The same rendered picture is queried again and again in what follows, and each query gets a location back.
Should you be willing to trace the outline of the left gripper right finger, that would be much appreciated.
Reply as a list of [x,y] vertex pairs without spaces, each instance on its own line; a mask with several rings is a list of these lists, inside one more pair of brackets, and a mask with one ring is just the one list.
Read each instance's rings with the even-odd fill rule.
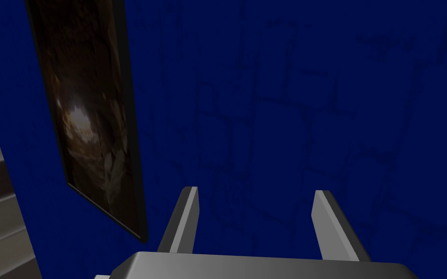
[[311,218],[322,259],[371,261],[365,247],[330,191],[315,191]]

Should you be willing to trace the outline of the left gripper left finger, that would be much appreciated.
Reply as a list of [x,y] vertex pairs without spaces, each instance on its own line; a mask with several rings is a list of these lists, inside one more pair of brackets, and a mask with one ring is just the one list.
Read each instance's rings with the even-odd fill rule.
[[183,188],[157,252],[192,254],[199,213],[198,188]]

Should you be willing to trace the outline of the dark framed brown picture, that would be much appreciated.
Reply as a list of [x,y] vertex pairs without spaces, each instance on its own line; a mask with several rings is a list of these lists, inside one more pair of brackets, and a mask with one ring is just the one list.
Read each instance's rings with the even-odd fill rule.
[[25,0],[68,186],[149,239],[125,0]]

